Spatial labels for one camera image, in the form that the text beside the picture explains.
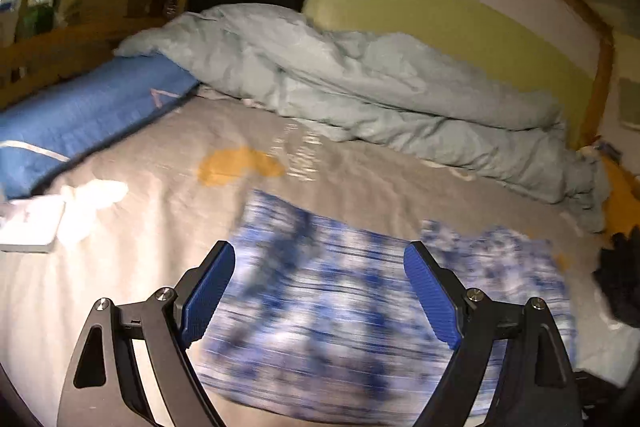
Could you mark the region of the folded black jacket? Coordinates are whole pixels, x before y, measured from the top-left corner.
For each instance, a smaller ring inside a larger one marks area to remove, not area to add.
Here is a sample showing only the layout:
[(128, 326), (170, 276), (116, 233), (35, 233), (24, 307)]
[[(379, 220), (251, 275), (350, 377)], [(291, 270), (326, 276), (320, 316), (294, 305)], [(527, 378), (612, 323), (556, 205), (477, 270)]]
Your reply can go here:
[(615, 233), (611, 237), (611, 248), (602, 248), (599, 264), (592, 272), (600, 291), (608, 303), (613, 317), (638, 329), (640, 324), (639, 303), (639, 227), (636, 225), (628, 235)]

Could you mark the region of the orange yellow pillow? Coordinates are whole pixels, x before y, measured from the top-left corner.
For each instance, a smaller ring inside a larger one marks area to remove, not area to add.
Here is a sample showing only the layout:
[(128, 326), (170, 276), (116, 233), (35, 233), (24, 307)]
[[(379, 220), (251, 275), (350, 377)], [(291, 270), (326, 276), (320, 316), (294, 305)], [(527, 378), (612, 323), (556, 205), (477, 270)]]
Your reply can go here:
[(602, 206), (604, 235), (611, 243), (615, 234), (628, 235), (640, 223), (639, 180), (608, 156), (601, 159), (610, 184), (610, 195)]

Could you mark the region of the blue white plaid shirt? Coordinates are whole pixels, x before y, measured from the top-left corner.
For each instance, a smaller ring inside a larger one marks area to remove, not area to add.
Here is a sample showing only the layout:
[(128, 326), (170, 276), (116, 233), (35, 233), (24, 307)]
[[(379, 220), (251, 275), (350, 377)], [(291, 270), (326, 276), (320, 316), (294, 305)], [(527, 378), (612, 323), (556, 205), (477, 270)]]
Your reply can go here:
[(404, 270), (406, 242), (253, 191), (235, 269), (193, 366), (228, 400), (337, 424), (409, 426), (451, 352)]

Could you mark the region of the blue pillow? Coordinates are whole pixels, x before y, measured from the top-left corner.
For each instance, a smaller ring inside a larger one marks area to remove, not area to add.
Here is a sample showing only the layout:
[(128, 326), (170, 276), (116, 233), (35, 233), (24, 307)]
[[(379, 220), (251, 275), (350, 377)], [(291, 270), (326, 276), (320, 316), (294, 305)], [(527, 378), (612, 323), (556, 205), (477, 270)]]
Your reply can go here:
[(1, 191), (32, 195), (74, 162), (178, 106), (198, 87), (160, 54), (116, 57), (1, 113)]

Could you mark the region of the grey printed bed sheet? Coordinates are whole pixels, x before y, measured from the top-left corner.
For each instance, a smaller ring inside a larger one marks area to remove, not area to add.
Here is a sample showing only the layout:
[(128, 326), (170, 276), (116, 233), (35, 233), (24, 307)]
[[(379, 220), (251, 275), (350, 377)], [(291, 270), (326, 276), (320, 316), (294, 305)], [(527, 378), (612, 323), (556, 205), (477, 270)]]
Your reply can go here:
[(255, 188), (401, 239), (426, 219), (547, 239), (570, 292), (578, 366), (621, 384), (636, 361), (638, 332), (610, 317), (591, 275), (602, 239), (562, 207), (386, 147), (336, 143), (239, 102), (192, 98), (52, 188), (68, 200), (53, 251), (1, 257), (1, 363), (46, 426), (96, 299), (133, 303), (175, 283), (231, 234)]

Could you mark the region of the light grey-blue duvet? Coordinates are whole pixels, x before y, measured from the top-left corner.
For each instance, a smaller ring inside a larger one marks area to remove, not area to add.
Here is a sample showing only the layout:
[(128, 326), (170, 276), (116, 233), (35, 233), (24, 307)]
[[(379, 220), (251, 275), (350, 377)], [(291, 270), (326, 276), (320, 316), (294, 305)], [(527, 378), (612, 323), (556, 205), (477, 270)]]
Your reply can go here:
[(329, 31), (269, 4), (224, 4), (140, 31), (124, 57), (160, 54), (219, 93), (361, 140), (473, 171), (563, 205), (592, 233), (610, 186), (596, 154), (571, 150), (559, 103), (488, 78), (402, 34)]

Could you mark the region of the wooden bed frame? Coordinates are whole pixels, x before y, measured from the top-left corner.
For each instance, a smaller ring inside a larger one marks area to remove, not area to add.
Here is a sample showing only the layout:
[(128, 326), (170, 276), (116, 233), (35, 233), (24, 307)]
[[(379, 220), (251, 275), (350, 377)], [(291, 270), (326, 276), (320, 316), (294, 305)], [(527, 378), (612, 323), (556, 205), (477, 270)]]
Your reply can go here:
[[(180, 0), (154, 0), (148, 17), (57, 27), (1, 45), (1, 103), (11, 106), (107, 61), (136, 31), (160, 26)], [(582, 0), (305, 0), (323, 30), (403, 32), (523, 91), (548, 93), (570, 144), (592, 141), (611, 79), (610, 28)]]

